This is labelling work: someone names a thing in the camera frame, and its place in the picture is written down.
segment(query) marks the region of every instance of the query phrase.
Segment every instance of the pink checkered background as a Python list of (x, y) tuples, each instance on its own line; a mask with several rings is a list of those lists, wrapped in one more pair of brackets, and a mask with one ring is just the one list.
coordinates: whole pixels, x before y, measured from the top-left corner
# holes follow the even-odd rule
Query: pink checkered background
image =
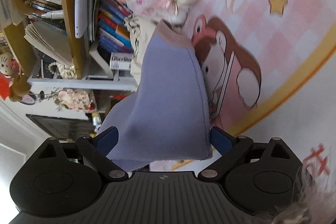
[(288, 0), (283, 16), (270, 14), (268, 0), (247, 0), (236, 12), (226, 0), (200, 0), (182, 33), (191, 37), (196, 18), (220, 17), (261, 67), (258, 104), (264, 102), (316, 49), (336, 22), (336, 0)]

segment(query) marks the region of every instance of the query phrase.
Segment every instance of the red book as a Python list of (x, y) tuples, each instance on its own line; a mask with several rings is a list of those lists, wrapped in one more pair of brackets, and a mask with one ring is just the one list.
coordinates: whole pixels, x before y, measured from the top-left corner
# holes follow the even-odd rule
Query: red book
[(99, 16), (98, 16), (98, 19), (104, 20), (107, 23), (107, 25), (109, 25), (113, 30), (116, 30), (116, 28), (118, 26), (117, 23), (115, 23), (109, 17), (107, 17), (106, 15), (104, 15), (104, 13), (100, 13)]

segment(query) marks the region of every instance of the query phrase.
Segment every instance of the open notebook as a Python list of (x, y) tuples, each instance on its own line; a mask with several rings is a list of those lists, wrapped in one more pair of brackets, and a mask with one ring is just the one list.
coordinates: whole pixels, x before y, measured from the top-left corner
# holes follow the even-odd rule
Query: open notebook
[(56, 61), (64, 65), (71, 65), (72, 55), (67, 36), (39, 22), (29, 24), (25, 30), (24, 37), (31, 45)]

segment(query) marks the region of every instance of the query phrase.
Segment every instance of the ribbed gray surface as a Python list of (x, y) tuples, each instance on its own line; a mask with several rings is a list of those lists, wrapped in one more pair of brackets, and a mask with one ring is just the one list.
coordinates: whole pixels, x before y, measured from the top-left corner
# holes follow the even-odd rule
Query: ribbed gray surface
[(61, 218), (20, 213), (10, 224), (246, 224), (252, 217), (235, 208), (215, 183), (192, 172), (141, 173), (110, 183), (89, 208)]

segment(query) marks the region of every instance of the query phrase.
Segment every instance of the purple fabric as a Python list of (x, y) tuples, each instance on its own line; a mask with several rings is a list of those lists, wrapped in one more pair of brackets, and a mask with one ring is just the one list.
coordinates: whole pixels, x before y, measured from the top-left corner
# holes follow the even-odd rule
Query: purple fabric
[(112, 108), (100, 132), (110, 126), (119, 141), (107, 158), (125, 171), (155, 160), (212, 157), (207, 95), (189, 39), (157, 26), (137, 92)]

